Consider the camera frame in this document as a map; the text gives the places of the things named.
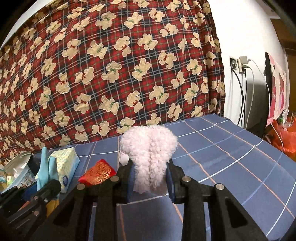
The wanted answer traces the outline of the pink patterned hanging cloth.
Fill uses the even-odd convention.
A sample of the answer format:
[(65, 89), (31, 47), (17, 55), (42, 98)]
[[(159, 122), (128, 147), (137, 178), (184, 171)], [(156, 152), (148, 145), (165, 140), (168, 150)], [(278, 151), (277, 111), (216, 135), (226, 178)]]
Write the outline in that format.
[(285, 110), (287, 102), (287, 74), (274, 58), (265, 53), (265, 76), (268, 84), (270, 105), (266, 126), (277, 120)]

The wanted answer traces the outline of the round gold pink tin lid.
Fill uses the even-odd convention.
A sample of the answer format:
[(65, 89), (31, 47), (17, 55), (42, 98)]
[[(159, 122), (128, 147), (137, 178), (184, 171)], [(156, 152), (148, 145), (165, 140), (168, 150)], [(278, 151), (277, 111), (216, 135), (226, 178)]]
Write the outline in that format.
[(59, 205), (59, 199), (51, 200), (47, 205), (47, 214), (46, 216), (48, 217), (54, 210), (55, 208)]

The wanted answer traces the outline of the light blue glove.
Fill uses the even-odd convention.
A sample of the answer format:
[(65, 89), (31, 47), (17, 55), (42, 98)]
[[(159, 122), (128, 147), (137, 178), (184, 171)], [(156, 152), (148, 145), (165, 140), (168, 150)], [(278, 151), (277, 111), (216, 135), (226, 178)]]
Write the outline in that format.
[(51, 180), (59, 180), (57, 159), (49, 155), (46, 147), (41, 151), (40, 168), (37, 174), (37, 191), (42, 189)]

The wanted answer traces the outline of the round metal tin container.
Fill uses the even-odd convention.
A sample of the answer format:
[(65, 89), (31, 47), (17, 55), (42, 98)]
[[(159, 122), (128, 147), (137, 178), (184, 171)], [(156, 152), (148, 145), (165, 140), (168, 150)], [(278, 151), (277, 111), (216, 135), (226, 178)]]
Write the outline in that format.
[(33, 174), (28, 165), (32, 157), (30, 151), (25, 151), (18, 154), (4, 166), (4, 171), (7, 173), (7, 176), (10, 176), (11, 178), (7, 181), (7, 187), (4, 187), (1, 193), (4, 193), (15, 186), (18, 188), (30, 186), (36, 181), (35, 174)]

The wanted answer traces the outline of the red gold embroidered pouch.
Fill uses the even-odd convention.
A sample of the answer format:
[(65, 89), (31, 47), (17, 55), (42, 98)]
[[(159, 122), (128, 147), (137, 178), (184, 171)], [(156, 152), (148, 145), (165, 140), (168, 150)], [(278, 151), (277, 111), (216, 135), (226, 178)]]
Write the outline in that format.
[(85, 172), (78, 182), (85, 186), (98, 185), (105, 180), (116, 175), (116, 171), (110, 166), (104, 159), (101, 159), (95, 163), (93, 167)]

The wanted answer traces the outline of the fluffy pink white plush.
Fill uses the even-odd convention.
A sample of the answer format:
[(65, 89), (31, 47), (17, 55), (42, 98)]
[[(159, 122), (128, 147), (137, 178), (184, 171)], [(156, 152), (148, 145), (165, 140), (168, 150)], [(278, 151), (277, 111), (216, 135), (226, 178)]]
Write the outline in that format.
[(167, 163), (178, 146), (178, 138), (161, 125), (134, 126), (120, 138), (119, 162), (132, 160), (135, 169), (133, 190), (165, 195)]

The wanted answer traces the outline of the red plaid teddy bear blanket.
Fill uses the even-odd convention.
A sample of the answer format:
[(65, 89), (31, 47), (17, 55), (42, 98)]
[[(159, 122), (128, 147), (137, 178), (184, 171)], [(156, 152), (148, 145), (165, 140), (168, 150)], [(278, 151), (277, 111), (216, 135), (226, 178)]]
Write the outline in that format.
[(52, 1), (1, 48), (1, 164), (224, 103), (207, 1)]

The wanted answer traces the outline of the red plastic bag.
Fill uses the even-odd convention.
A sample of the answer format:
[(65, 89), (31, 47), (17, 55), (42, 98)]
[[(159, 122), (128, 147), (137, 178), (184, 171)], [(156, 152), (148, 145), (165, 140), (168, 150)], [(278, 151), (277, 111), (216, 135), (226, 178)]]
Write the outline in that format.
[(265, 138), (272, 146), (295, 161), (295, 120), (293, 122), (290, 122), (290, 118), (287, 120), (287, 123), (279, 124), (277, 120), (269, 118)]

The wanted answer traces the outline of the blue checked bed sheet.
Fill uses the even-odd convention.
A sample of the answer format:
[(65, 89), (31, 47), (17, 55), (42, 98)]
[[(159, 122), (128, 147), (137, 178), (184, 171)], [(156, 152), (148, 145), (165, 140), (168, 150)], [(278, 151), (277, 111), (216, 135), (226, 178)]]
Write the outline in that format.
[[(295, 162), (231, 120), (210, 114), (167, 123), (178, 138), (172, 156), (187, 176), (221, 183), (251, 215), (269, 240), (279, 240), (295, 219)], [(182, 204), (167, 195), (132, 195), (117, 206), (119, 240), (180, 240)]]

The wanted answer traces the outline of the yellow patterned tissue box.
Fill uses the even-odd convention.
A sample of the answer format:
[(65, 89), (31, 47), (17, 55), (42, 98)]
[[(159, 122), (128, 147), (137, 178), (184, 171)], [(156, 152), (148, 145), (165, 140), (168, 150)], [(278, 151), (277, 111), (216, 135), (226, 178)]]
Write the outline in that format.
[(67, 193), (80, 159), (73, 147), (54, 151), (51, 154), (51, 157), (56, 158), (57, 173), (61, 184), (61, 193)]

